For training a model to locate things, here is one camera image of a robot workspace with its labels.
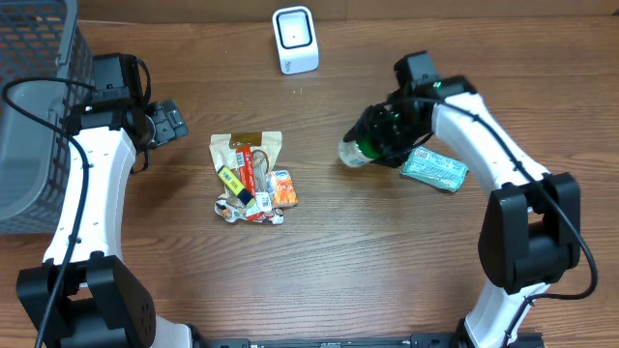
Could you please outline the teal orange tissue pack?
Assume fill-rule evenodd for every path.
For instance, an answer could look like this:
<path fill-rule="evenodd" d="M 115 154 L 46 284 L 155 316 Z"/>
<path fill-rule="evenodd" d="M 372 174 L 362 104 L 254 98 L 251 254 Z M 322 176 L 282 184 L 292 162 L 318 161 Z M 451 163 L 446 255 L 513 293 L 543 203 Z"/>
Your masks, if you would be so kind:
<path fill-rule="evenodd" d="M 467 173 L 468 167 L 463 162 L 436 154 L 422 146 L 411 152 L 400 171 L 404 177 L 448 192 L 458 191 Z"/>

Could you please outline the green lid knorr cup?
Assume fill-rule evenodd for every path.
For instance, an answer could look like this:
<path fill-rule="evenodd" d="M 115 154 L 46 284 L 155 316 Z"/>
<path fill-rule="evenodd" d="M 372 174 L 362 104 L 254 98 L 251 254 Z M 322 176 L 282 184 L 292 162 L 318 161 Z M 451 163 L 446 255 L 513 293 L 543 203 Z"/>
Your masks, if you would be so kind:
<path fill-rule="evenodd" d="M 381 158 L 369 135 L 339 142 L 339 159 L 348 167 L 361 167 Z"/>

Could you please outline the red snack stick packet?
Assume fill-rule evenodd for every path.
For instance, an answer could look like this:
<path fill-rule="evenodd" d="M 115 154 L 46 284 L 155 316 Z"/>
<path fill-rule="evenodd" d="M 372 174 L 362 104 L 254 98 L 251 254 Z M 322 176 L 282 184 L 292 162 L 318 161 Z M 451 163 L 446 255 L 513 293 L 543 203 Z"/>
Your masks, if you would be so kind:
<path fill-rule="evenodd" d="M 236 158 L 241 182 L 251 195 L 255 195 L 255 180 L 253 173 L 251 148 L 242 147 L 237 149 Z"/>

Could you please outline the yellow highlighter marker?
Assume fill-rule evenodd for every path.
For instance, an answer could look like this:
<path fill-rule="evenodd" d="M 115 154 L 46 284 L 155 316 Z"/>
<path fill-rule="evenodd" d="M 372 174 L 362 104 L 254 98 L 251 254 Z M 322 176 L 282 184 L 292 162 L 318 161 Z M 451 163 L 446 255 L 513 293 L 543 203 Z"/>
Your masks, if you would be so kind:
<path fill-rule="evenodd" d="M 255 198 L 251 192 L 243 185 L 234 173 L 227 167 L 222 166 L 218 170 L 218 176 L 223 181 L 225 186 L 247 207 L 255 204 Z"/>

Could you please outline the beige brown snack pouch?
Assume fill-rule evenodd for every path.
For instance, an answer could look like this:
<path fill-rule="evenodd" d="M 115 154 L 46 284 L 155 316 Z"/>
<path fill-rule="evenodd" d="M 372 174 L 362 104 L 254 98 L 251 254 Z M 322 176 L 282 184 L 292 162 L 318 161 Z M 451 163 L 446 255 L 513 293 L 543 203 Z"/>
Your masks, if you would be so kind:
<path fill-rule="evenodd" d="M 209 150 L 216 170 L 226 165 L 240 173 L 236 152 L 249 148 L 255 192 L 267 191 L 267 173 L 272 171 L 283 143 L 281 131 L 253 131 L 212 134 Z"/>

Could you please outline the silver red crinkled wrapper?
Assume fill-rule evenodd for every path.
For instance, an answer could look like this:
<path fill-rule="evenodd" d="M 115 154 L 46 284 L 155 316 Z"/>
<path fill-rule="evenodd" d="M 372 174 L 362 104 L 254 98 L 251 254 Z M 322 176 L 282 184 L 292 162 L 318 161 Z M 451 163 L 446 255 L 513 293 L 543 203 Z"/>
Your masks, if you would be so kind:
<path fill-rule="evenodd" d="M 214 210 L 228 223 L 236 223 L 238 220 L 273 225 L 284 223 L 282 209 L 272 205 L 271 197 L 267 192 L 259 191 L 255 200 L 256 203 L 247 208 L 238 197 L 227 192 L 218 197 Z"/>

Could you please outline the small orange snack packet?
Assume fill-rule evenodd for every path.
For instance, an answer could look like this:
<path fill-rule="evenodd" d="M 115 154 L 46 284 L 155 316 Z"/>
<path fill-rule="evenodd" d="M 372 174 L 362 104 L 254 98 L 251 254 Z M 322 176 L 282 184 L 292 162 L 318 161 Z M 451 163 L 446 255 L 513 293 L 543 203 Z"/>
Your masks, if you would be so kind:
<path fill-rule="evenodd" d="M 291 208 L 299 203 L 290 173 L 287 170 L 267 174 L 269 194 L 274 208 Z"/>

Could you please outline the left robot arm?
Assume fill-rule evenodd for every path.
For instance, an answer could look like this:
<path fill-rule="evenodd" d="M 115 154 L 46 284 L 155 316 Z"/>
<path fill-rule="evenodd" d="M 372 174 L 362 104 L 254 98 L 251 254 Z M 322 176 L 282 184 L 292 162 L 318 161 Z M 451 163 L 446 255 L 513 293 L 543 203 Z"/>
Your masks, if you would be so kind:
<path fill-rule="evenodd" d="M 160 317 L 122 260 L 122 217 L 137 156 L 188 134 L 176 103 L 151 101 L 145 63 L 98 55 L 94 82 L 58 133 L 70 144 L 61 216 L 41 266 L 18 274 L 16 293 L 38 347 L 197 347 L 186 324 Z"/>

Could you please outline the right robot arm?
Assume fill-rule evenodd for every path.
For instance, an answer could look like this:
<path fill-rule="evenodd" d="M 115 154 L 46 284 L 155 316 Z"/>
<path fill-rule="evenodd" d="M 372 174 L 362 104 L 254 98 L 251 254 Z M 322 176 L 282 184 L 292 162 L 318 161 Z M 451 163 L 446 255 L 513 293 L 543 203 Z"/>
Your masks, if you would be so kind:
<path fill-rule="evenodd" d="M 436 137 L 448 144 L 487 196 L 478 242 L 486 274 L 475 307 L 450 334 L 450 347 L 536 347 L 517 330 L 536 300 L 579 261 L 580 192 L 568 173 L 551 174 L 494 120 L 463 75 L 440 76 L 426 51 L 394 66 L 398 88 L 368 106 L 339 143 L 349 167 L 397 168 Z"/>

